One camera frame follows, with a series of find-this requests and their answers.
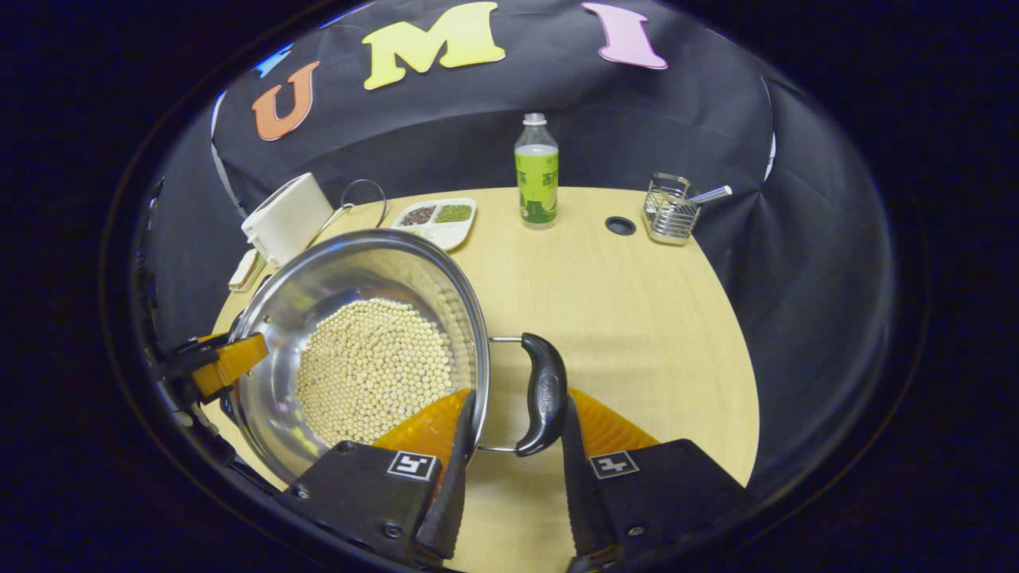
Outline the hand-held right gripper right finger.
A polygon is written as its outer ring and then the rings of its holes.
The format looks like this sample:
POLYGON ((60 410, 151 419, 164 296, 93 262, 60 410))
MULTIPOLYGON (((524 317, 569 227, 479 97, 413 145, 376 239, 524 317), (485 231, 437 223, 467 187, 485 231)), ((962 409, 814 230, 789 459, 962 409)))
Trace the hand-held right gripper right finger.
POLYGON ((632 572, 709 538, 755 500, 701 447, 662 442, 611 407, 568 392, 564 478, 571 572, 632 572))

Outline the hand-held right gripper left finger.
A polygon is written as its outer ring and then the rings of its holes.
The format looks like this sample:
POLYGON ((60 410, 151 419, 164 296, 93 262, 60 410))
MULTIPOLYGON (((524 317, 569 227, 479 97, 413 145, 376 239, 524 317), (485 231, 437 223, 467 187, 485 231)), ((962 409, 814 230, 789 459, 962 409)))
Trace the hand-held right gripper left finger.
POLYGON ((394 562, 455 554, 474 392, 457 390, 375 445, 343 440, 283 492, 294 515, 394 562))

